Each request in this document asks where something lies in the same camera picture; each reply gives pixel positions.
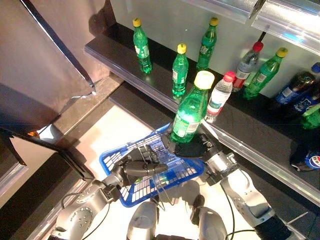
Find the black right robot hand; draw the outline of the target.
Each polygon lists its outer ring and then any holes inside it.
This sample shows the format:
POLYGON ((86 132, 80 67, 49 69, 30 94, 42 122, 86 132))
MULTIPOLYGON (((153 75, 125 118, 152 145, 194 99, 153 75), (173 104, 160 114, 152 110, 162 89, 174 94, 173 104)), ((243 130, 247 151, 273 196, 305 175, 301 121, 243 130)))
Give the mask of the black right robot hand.
POLYGON ((183 159, 201 159, 207 162, 222 151, 221 144, 204 133, 196 134, 190 142, 184 143, 174 142, 169 134, 163 134, 160 139, 168 152, 183 159))

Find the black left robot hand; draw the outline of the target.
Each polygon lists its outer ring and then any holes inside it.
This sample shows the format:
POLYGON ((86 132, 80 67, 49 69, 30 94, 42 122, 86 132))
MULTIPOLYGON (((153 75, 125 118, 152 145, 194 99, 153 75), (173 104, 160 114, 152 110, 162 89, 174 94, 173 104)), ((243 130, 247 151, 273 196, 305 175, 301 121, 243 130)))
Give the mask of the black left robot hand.
POLYGON ((107 185, 126 187, 142 177, 150 177, 168 170, 168 165, 161 163, 149 145, 136 147, 118 160, 110 175, 104 180, 107 185))

